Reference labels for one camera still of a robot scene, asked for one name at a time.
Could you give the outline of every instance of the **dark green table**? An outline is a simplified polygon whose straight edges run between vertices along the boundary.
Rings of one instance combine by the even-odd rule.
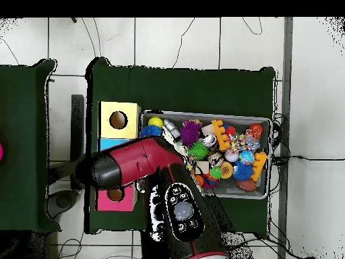
[[[271,67],[261,71],[113,67],[101,57],[90,63],[86,77],[89,106],[86,127],[92,130],[92,150],[96,150],[97,109],[102,100],[137,103],[142,110],[272,118],[275,71]],[[268,199],[222,198],[221,202],[235,231],[257,232],[266,237]],[[140,195],[133,212],[95,211],[94,192],[90,192],[90,201],[86,199],[86,204],[89,203],[86,225],[90,224],[91,232],[144,229]]]
[[[55,61],[0,66],[0,230],[54,231],[44,211],[47,173],[45,88]]]

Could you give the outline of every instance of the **orange toy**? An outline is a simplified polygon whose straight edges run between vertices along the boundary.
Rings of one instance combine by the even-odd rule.
[[[267,155],[265,152],[259,152],[255,153],[255,161],[253,163],[253,174],[251,176],[251,179],[253,181],[257,181],[259,179],[259,176],[261,174],[263,165],[265,164],[267,159]]]
[[[228,136],[225,134],[225,128],[223,127],[223,121],[220,119],[212,120],[212,125],[214,133],[216,133],[219,150],[225,151],[230,148],[230,142],[228,141]]]
[[[254,123],[249,126],[248,135],[252,135],[253,138],[260,140],[262,134],[262,126],[260,124]]]
[[[205,183],[205,180],[203,179],[201,175],[194,175],[194,178],[200,187],[202,187],[203,184]]]

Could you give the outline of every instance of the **green spiky ball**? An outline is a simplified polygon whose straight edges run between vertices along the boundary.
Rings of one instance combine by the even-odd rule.
[[[202,160],[208,155],[208,149],[206,146],[202,144],[201,141],[196,141],[188,150],[188,153],[192,155],[195,158],[195,160]]]

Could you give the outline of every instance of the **wooden block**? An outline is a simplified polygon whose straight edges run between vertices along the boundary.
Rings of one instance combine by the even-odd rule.
[[[137,202],[137,190],[135,184],[125,188],[125,195],[120,202],[114,202],[108,197],[107,190],[98,191],[97,210],[101,211],[118,211],[118,212],[131,212]]]
[[[140,107],[136,103],[100,103],[101,138],[137,138]]]
[[[230,142],[228,141],[228,136],[225,134],[225,128],[223,127],[223,121],[220,119],[212,120],[212,125],[214,132],[216,133],[219,149],[225,151],[230,148]]]
[[[203,174],[208,174],[210,171],[208,161],[197,161],[197,166],[201,169]],[[195,168],[195,174],[201,174],[199,168]]]
[[[258,152],[258,153],[255,153],[254,156],[255,156],[255,161],[253,163],[253,174],[251,176],[251,179],[253,181],[257,181],[262,172],[263,165],[266,162],[267,155],[265,152]]]
[[[108,139],[108,138],[101,138],[100,139],[100,150],[109,149],[111,147],[123,144],[130,141],[130,139]]]

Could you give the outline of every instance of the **pink object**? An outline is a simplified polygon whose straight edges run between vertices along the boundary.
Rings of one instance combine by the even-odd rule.
[[[113,202],[109,199],[107,192],[106,190],[98,191],[98,208],[96,209],[95,207],[95,210],[113,210],[118,212],[131,212],[133,210],[137,202],[137,190],[134,188],[134,184],[125,188],[125,195],[120,202]]]

